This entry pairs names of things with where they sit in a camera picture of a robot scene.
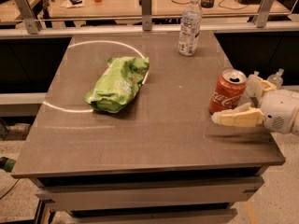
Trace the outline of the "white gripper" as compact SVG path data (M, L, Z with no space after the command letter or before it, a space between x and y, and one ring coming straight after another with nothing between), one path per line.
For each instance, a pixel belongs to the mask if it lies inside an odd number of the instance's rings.
M299 134L299 93L277 90L277 87L257 75L249 75L246 81L250 97L262 98L259 107L251 103L242 104L234 109L215 112L211 119L214 123L231 127L263 126L276 133Z

